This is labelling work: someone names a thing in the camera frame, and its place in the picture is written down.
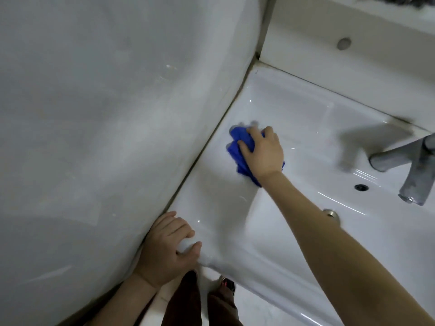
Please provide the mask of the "person's left hand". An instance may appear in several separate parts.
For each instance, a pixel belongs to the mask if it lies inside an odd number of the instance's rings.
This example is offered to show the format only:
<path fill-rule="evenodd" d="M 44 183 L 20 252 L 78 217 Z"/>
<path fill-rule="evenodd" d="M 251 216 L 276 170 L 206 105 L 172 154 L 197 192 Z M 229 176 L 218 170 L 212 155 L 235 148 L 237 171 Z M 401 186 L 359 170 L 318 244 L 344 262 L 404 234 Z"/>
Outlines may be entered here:
<path fill-rule="evenodd" d="M 159 218 L 161 217 L 178 218 L 175 211 L 162 214 Z M 177 247 L 184 239 L 193 238 L 195 231 L 187 223 L 185 227 L 170 236 L 158 236 L 158 219 L 153 223 L 145 237 L 134 273 L 139 274 L 151 285 L 162 287 L 195 268 L 196 265 L 177 264 Z"/>

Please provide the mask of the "person's left forearm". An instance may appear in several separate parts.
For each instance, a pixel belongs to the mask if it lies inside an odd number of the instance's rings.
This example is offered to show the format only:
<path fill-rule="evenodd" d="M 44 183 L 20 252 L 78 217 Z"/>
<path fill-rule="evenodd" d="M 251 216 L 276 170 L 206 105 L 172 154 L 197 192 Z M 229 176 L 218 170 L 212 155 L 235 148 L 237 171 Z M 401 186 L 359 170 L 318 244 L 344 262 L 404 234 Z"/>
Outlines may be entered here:
<path fill-rule="evenodd" d="M 160 287 L 133 273 L 86 326 L 134 326 L 145 306 Z"/>

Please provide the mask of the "dark shoe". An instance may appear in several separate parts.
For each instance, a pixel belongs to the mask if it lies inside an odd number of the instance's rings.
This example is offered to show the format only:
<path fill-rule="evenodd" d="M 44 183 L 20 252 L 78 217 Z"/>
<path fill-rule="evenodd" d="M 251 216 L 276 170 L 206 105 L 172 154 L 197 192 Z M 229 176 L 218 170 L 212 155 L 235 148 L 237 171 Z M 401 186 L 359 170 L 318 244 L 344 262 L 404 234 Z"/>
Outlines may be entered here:
<path fill-rule="evenodd" d="M 229 289 L 231 291 L 232 295 L 233 296 L 235 295 L 236 284 L 231 279 L 228 279 L 226 277 L 221 277 L 220 286 Z"/>

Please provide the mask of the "person's right forearm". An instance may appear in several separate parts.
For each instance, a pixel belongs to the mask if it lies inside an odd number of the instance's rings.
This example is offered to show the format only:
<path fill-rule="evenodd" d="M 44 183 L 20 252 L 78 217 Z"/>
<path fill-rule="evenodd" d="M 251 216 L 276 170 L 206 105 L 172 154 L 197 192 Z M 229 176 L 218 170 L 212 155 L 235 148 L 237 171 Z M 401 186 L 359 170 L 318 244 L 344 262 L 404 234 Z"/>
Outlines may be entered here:
<path fill-rule="evenodd" d="M 286 219 L 345 326 L 435 326 L 435 320 L 359 242 L 280 170 L 256 175 Z"/>

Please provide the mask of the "dark brown trousers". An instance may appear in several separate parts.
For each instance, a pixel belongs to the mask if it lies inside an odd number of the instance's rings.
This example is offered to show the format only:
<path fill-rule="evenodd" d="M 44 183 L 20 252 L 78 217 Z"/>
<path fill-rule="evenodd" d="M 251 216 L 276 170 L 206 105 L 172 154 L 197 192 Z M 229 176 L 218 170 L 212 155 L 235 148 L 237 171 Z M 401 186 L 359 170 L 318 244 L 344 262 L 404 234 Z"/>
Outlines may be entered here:
<path fill-rule="evenodd" d="M 207 294 L 207 308 L 209 326 L 244 326 L 239 319 L 234 296 L 220 283 Z M 203 326 L 201 312 L 198 274 L 190 270 L 169 300 L 161 326 Z"/>

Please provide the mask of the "grey metal faucet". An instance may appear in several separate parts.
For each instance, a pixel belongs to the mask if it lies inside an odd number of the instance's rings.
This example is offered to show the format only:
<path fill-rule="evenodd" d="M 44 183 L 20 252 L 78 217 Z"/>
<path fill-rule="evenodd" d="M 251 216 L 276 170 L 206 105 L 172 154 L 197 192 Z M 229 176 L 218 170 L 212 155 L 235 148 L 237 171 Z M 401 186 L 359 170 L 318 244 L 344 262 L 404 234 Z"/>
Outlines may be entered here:
<path fill-rule="evenodd" d="M 371 167 L 379 172 L 410 163 L 399 197 L 406 203 L 424 206 L 435 183 L 435 132 L 388 151 L 369 157 Z"/>

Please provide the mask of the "white wall cabinet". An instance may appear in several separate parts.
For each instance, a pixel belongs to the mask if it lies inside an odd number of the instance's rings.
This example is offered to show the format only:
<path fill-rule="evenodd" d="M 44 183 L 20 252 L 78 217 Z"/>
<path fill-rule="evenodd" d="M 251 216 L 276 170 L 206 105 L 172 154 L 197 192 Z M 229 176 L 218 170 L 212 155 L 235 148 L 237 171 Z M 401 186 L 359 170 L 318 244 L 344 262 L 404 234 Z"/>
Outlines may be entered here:
<path fill-rule="evenodd" d="M 435 6 L 276 0 L 260 60 L 435 132 Z"/>

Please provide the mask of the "blue cleaning cloth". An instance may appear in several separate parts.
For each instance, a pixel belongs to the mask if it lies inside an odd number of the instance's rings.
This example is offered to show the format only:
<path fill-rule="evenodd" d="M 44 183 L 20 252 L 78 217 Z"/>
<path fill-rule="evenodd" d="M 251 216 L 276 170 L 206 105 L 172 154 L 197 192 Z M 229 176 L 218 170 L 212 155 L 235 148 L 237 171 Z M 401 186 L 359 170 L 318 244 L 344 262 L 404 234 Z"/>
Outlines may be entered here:
<path fill-rule="evenodd" d="M 242 140 L 249 145 L 251 145 L 251 144 L 254 145 L 254 141 L 253 141 L 252 137 L 250 136 L 249 133 L 247 133 L 247 128 L 248 127 L 244 127 L 244 126 L 236 126 L 230 130 L 230 135 L 231 135 L 231 138 L 233 141 L 228 145 L 227 151 L 237 165 L 237 172 L 241 175 L 248 177 L 256 186 L 263 187 L 268 192 L 283 190 L 284 187 L 289 186 L 289 181 L 288 182 L 281 182 L 280 186 L 272 186 L 272 187 L 265 188 L 254 177 L 254 175 L 252 174 L 251 170 L 249 169 L 245 159 L 242 157 L 241 151 L 237 145 L 237 142 L 239 140 Z"/>

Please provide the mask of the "white ceramic washbasin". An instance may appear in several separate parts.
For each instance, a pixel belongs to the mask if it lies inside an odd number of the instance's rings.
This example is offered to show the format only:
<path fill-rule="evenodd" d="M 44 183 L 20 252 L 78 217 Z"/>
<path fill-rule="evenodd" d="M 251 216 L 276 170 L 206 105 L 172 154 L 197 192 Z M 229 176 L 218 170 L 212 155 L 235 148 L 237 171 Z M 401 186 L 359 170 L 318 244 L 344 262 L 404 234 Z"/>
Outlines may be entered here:
<path fill-rule="evenodd" d="M 435 184 L 424 206 L 406 203 L 399 190 L 410 164 L 382 173 L 368 161 L 372 153 L 430 132 L 256 65 L 170 206 L 196 232 L 179 250 L 203 244 L 204 325 L 207 292 L 220 275 L 237 284 L 235 302 L 245 326 L 342 325 L 279 209 L 264 189 L 236 171 L 226 150 L 230 129 L 254 122 L 278 133 L 283 173 L 293 185 L 321 210 L 334 210 L 341 222 L 333 222 L 435 318 Z"/>

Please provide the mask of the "person's right hand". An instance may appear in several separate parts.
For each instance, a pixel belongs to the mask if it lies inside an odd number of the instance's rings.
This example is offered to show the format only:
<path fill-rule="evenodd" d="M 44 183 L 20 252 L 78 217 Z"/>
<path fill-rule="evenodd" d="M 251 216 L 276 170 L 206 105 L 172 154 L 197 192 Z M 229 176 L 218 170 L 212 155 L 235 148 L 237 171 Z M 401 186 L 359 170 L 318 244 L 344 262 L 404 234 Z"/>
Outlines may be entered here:
<path fill-rule="evenodd" d="M 254 141 L 254 157 L 244 159 L 258 182 L 265 188 L 288 182 L 282 173 L 284 152 L 280 142 L 267 142 L 257 126 L 248 127 L 247 133 Z"/>

